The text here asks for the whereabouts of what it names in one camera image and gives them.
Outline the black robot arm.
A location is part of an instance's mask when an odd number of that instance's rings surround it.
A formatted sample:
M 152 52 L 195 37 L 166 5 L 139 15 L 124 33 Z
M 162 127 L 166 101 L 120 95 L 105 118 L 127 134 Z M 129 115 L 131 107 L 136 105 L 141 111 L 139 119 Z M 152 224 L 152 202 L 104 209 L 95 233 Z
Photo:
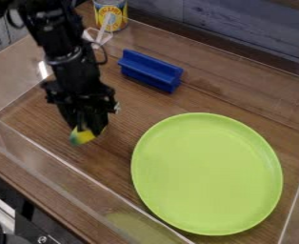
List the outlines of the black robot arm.
M 71 0 L 21 0 L 19 15 L 55 78 L 41 83 L 47 102 L 56 105 L 68 125 L 100 135 L 117 111 L 116 90 L 101 81 L 93 42 L 83 38 L 83 17 Z

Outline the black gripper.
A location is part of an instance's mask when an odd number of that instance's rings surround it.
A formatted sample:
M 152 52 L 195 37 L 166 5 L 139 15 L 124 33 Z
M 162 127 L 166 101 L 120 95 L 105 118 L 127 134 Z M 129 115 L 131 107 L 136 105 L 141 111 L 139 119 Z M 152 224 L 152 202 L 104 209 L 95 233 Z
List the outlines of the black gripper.
M 100 66 L 89 47 L 71 50 L 44 50 L 45 63 L 53 70 L 55 79 L 43 83 L 47 102 L 55 104 L 68 126 L 77 126 L 77 114 L 88 115 L 88 127 L 100 136 L 109 122 L 108 113 L 116 113 L 116 91 L 101 81 Z

